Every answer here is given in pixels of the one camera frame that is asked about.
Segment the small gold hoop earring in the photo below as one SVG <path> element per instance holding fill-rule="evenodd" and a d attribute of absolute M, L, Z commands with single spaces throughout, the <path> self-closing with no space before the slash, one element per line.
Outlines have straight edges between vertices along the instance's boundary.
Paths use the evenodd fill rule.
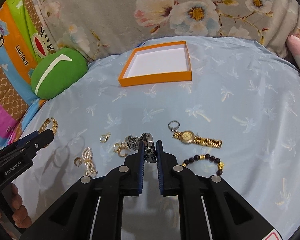
<path fill-rule="evenodd" d="M 82 158 L 81 158 L 81 157 L 76 157 L 76 158 L 74 159 L 74 165 L 75 165 L 76 167 L 80 167 L 80 166 L 82 165 Z"/>

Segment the grey floral blanket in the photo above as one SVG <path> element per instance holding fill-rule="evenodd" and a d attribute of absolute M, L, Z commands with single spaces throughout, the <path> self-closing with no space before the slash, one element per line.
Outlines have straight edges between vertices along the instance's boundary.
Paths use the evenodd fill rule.
<path fill-rule="evenodd" d="M 256 40 L 280 57 L 300 38 L 296 0 L 33 0 L 52 45 L 93 61 L 168 36 Z"/>

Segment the colourful cartoon monkey bedsheet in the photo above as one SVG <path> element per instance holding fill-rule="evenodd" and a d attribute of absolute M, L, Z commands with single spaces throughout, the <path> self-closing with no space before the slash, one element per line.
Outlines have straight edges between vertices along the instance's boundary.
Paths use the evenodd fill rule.
<path fill-rule="evenodd" d="M 35 0 L 0 8 L 0 150 L 17 141 L 45 103 L 31 89 L 38 63 L 55 52 Z"/>

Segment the orange cardboard box tray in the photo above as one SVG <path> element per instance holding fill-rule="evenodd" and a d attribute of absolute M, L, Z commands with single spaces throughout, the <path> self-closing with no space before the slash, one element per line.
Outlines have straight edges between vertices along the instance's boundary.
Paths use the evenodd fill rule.
<path fill-rule="evenodd" d="M 186 41 L 135 48 L 118 77 L 122 87 L 191 80 L 192 68 Z"/>

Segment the silver metal wristwatch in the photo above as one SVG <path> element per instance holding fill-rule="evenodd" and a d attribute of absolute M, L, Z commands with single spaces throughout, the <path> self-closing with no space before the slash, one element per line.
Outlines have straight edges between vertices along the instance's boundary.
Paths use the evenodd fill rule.
<path fill-rule="evenodd" d="M 139 145 L 144 145 L 144 158 L 147 163 L 156 163 L 156 150 L 151 133 L 143 133 L 141 137 L 129 135 L 125 138 L 125 143 L 130 150 L 138 151 Z"/>

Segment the green plush cushion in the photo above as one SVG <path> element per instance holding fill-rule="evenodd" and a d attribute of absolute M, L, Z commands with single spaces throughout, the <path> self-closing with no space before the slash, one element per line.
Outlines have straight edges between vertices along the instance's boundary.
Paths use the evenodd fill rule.
<path fill-rule="evenodd" d="M 88 71 L 84 56 L 71 48 L 63 48 L 45 57 L 31 76 L 31 88 L 41 99 L 61 94 Z"/>

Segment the gold metal wristwatch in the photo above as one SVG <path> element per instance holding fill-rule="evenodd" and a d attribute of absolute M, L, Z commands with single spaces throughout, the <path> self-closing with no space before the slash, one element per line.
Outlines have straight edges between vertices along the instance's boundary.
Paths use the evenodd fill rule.
<path fill-rule="evenodd" d="M 210 147 L 210 148 L 221 148 L 222 146 L 221 140 L 199 137 L 198 135 L 195 135 L 191 131 L 183 131 L 183 132 L 175 131 L 173 133 L 173 138 L 178 139 L 183 144 L 196 144 L 199 146 Z"/>

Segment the white pearl bow brooch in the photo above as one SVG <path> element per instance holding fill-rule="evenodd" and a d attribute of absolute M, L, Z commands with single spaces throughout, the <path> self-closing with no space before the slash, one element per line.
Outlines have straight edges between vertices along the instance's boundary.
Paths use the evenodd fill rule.
<path fill-rule="evenodd" d="M 86 147 L 82 152 L 82 159 L 85 165 L 85 174 L 92 178 L 96 178 L 98 171 L 95 168 L 95 164 L 93 162 L 93 152 L 91 148 Z"/>

